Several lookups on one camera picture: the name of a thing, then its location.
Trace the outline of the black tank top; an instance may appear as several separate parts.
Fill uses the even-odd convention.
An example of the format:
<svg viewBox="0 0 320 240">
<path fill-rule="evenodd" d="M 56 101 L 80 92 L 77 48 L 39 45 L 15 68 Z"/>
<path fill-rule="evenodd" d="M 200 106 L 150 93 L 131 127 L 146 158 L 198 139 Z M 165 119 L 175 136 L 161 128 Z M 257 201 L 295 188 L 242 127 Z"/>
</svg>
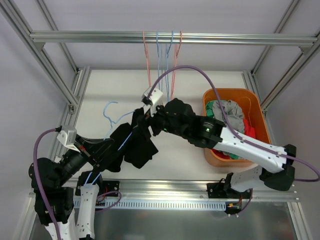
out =
<svg viewBox="0 0 320 240">
<path fill-rule="evenodd" d="M 151 134 L 144 135 L 137 127 L 138 121 L 144 116 L 144 109 L 137 108 L 133 111 L 131 123 L 123 123 L 110 135 L 113 139 L 112 152 L 109 160 L 111 163 L 106 169 L 112 173 L 121 171 L 123 161 L 141 169 L 159 151 L 151 141 Z"/>
</svg>

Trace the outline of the blue hanger of black top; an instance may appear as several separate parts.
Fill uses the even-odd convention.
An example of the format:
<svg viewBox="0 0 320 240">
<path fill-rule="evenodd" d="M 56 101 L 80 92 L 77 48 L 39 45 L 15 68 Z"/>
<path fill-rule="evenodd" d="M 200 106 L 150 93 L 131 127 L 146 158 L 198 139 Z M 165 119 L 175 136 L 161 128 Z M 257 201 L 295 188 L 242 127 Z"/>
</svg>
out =
<svg viewBox="0 0 320 240">
<path fill-rule="evenodd" d="M 119 121 L 120 121 L 123 117 L 128 116 L 128 115 L 134 113 L 134 110 L 132 110 L 132 111 L 129 111 L 129 112 L 124 113 L 123 115 L 121 115 L 116 121 L 112 120 L 112 119 L 107 115 L 107 108 L 108 108 L 108 106 L 109 106 L 110 104 L 117 104 L 117 103 L 118 103 L 117 101 L 109 101 L 109 102 L 105 105 L 105 107 L 104 107 L 104 109 L 103 109 L 102 114 L 103 114 L 103 116 L 104 116 L 106 119 L 108 119 L 108 121 L 109 121 L 109 123 L 110 123 L 110 130 L 107 132 L 107 134 L 105 135 L 105 138 L 104 138 L 103 140 L 106 140 L 107 137 L 110 137 L 110 136 L 111 136 L 111 133 L 112 133 L 112 130 L 113 130 L 114 125 L 118 124 Z M 123 142 L 121 143 L 121 145 L 118 146 L 117 150 L 112 153 L 112 155 L 111 155 L 111 156 L 113 157 L 112 160 L 115 161 L 115 160 L 119 157 L 119 155 L 120 155 L 120 150 L 124 147 L 124 145 L 127 143 L 127 141 L 129 140 L 129 138 L 131 137 L 132 134 L 133 134 L 133 131 L 131 130 L 131 131 L 129 132 L 129 134 L 126 136 L 126 138 L 123 140 Z M 101 176 L 102 172 L 104 172 L 104 171 L 105 171 L 105 169 L 99 170 L 99 174 L 98 174 L 98 175 L 95 177 L 95 179 L 90 183 L 90 186 L 92 186 L 92 185 L 98 180 L 98 178 Z"/>
</svg>

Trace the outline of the green tank top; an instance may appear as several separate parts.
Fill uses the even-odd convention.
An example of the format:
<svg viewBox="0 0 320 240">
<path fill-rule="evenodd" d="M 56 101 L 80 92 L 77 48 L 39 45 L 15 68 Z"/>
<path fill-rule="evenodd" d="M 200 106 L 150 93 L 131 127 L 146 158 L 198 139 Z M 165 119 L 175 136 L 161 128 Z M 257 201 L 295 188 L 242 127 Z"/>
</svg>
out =
<svg viewBox="0 0 320 240">
<path fill-rule="evenodd" d="M 207 117 L 211 117 L 211 118 L 215 119 L 215 114 L 213 112 L 213 105 L 215 103 L 218 103 L 218 101 L 217 100 L 211 100 L 205 105 L 205 112 L 206 112 L 206 116 Z M 215 150 L 215 149 L 213 149 L 212 151 L 213 151 L 213 153 L 215 155 L 217 155 L 218 157 L 220 157 L 222 159 L 225 159 L 225 160 L 231 160 L 231 159 L 232 160 L 237 160 L 239 158 L 237 155 L 232 154 L 232 153 L 218 151 L 218 150 Z"/>
</svg>

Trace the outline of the blue hanger of red top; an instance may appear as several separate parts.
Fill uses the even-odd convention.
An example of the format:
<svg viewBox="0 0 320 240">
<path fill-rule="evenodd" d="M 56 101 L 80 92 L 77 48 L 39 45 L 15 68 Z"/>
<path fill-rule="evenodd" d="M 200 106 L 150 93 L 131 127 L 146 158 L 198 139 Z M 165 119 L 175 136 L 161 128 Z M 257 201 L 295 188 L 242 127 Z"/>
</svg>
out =
<svg viewBox="0 0 320 240">
<path fill-rule="evenodd" d="M 166 71 L 169 69 L 169 56 L 170 56 L 170 51 L 173 44 L 173 39 L 174 39 L 174 32 L 171 31 L 170 43 L 165 45 L 165 70 Z M 170 100 L 170 83 L 169 83 L 168 74 L 165 76 L 165 85 L 166 85 L 166 98 L 167 98 L 167 101 L 169 101 Z"/>
</svg>

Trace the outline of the blue hanger of green top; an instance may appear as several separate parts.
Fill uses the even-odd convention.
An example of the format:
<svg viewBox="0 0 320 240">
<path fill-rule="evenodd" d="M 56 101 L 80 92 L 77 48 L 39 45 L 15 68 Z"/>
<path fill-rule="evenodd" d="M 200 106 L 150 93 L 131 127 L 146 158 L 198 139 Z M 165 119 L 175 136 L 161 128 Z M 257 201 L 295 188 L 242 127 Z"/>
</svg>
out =
<svg viewBox="0 0 320 240">
<path fill-rule="evenodd" d="M 158 77 L 162 75 L 163 72 L 163 49 L 162 44 L 159 42 L 159 32 L 156 32 L 156 49 L 157 49 L 157 74 Z"/>
</svg>

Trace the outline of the pink hanger of grey top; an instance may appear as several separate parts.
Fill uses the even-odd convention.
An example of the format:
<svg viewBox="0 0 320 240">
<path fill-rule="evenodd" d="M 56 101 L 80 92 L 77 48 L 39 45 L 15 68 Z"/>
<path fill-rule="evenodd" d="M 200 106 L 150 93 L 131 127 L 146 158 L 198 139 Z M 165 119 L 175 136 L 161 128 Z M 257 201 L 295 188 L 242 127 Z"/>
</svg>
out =
<svg viewBox="0 0 320 240">
<path fill-rule="evenodd" d="M 149 87 L 151 87 L 152 80 L 151 80 L 151 72 L 150 72 L 149 48 L 148 48 L 148 44 L 146 42 L 146 35 L 145 35 L 144 31 L 142 32 L 142 40 L 143 40 L 144 54 L 145 54 L 145 59 L 146 59 L 148 85 L 149 85 Z"/>
</svg>

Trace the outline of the grey tank top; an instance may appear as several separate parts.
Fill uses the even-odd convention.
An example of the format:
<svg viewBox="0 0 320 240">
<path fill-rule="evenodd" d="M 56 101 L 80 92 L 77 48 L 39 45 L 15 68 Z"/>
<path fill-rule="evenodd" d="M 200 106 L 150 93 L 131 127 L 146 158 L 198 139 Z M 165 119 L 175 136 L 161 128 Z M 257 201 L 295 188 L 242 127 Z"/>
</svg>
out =
<svg viewBox="0 0 320 240">
<path fill-rule="evenodd" d="M 244 113 L 242 108 L 233 100 L 221 100 L 222 108 L 226 114 L 226 117 L 232 126 L 232 128 L 240 133 L 244 133 Z M 216 120 L 225 121 L 223 112 L 220 108 L 219 102 L 217 100 L 213 101 L 212 104 L 213 116 Z"/>
</svg>

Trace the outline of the red tank top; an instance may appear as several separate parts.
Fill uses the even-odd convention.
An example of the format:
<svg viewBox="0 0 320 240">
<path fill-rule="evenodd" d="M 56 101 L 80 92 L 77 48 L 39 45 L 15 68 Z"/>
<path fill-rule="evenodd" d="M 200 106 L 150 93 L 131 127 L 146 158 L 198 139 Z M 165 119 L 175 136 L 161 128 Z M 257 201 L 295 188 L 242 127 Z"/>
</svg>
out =
<svg viewBox="0 0 320 240">
<path fill-rule="evenodd" d="M 249 121 L 246 118 L 243 118 L 243 130 L 241 131 L 241 127 L 238 127 L 238 131 L 251 137 L 251 138 L 256 138 L 256 131 L 255 128 L 252 127 L 249 124 Z M 233 153 L 228 153 L 228 152 L 223 152 L 223 151 L 218 151 L 213 149 L 212 152 L 217 155 L 219 158 L 225 159 L 225 160 L 238 160 L 240 157 L 238 155 L 235 155 Z"/>
</svg>

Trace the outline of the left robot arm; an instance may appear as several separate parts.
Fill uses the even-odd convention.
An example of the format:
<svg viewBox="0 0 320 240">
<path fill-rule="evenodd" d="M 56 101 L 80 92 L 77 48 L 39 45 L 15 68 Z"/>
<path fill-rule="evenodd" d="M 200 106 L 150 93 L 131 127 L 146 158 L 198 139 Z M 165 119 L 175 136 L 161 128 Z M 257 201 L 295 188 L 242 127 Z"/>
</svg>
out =
<svg viewBox="0 0 320 240">
<path fill-rule="evenodd" d="M 38 157 L 42 138 L 49 133 L 70 137 L 70 148 L 59 162 Z M 28 169 L 35 193 L 34 210 L 53 240 L 93 240 L 96 203 L 116 194 L 103 182 L 101 173 L 113 168 L 119 144 L 112 138 L 89 139 L 53 128 L 40 134 L 33 147 Z"/>
</svg>

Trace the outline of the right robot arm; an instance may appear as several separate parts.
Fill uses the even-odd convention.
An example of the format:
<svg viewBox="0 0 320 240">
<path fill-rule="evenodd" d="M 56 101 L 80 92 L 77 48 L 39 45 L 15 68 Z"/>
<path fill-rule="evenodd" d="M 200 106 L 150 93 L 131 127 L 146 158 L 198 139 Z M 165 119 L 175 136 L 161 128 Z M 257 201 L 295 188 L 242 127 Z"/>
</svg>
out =
<svg viewBox="0 0 320 240">
<path fill-rule="evenodd" d="M 227 198 L 239 198 L 247 190 L 262 185 L 283 192 L 290 189 L 295 179 L 295 168 L 286 151 L 294 150 L 293 145 L 274 146 L 232 132 L 222 121 L 196 115 L 189 104 L 177 98 L 166 105 L 161 100 L 146 96 L 141 101 L 149 106 L 144 118 L 154 136 L 164 131 L 196 147 L 233 153 L 257 165 L 249 170 L 227 174 L 224 184 L 218 187 L 218 191 Z"/>
</svg>

